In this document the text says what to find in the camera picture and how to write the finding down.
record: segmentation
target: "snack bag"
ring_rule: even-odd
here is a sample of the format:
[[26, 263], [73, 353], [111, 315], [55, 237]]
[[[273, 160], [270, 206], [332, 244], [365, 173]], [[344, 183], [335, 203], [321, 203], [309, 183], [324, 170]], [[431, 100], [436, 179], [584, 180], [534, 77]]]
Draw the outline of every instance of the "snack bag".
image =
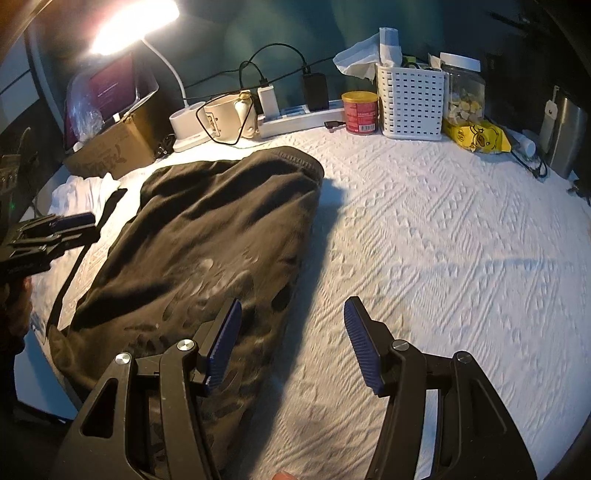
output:
[[457, 127], [443, 121], [443, 132], [460, 147], [472, 152], [510, 152], [511, 144], [502, 128], [483, 120], [480, 125]]

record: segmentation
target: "white lamp arm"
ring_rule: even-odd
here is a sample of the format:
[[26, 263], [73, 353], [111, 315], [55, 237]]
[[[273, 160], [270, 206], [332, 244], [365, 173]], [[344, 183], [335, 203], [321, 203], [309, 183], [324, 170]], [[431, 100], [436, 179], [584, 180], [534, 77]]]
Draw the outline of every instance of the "white lamp arm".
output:
[[170, 64], [170, 62], [158, 50], [154, 48], [154, 46], [150, 42], [148, 42], [145, 38], [142, 38], [142, 42], [144, 42], [144, 45], [146, 45], [146, 47], [152, 50], [160, 58], [160, 60], [162, 60], [166, 64], [170, 71], [173, 72], [174, 77], [177, 79], [178, 86], [181, 87], [181, 94], [183, 95], [184, 105], [185, 107], [188, 107], [189, 104], [187, 103], [187, 93], [185, 92], [183, 81], [181, 80], [181, 77], [178, 75], [177, 71]]

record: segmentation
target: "charger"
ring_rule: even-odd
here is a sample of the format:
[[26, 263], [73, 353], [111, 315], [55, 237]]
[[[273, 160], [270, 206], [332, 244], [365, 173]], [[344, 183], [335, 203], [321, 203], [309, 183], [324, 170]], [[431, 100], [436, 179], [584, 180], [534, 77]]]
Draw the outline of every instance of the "charger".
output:
[[305, 73], [303, 84], [304, 98], [310, 112], [328, 110], [329, 90], [324, 73]]

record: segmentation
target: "mug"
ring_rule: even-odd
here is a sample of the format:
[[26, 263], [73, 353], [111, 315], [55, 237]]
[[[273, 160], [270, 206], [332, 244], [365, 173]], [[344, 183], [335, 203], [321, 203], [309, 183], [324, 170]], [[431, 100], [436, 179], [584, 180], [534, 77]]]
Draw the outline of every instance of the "mug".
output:
[[252, 138], [256, 133], [256, 113], [249, 91], [226, 95], [209, 103], [203, 109], [212, 128], [212, 136], [217, 141], [235, 142], [243, 123], [244, 138]]

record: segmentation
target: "white charger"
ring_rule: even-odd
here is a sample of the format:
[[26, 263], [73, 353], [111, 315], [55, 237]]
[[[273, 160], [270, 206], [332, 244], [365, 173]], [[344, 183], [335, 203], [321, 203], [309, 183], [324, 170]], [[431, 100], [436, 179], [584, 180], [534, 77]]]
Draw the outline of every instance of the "white charger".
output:
[[273, 120], [279, 117], [279, 105], [277, 105], [277, 97], [275, 96], [275, 87], [269, 85], [268, 87], [260, 87], [257, 90], [259, 100], [261, 101], [262, 112], [265, 115], [265, 120]]

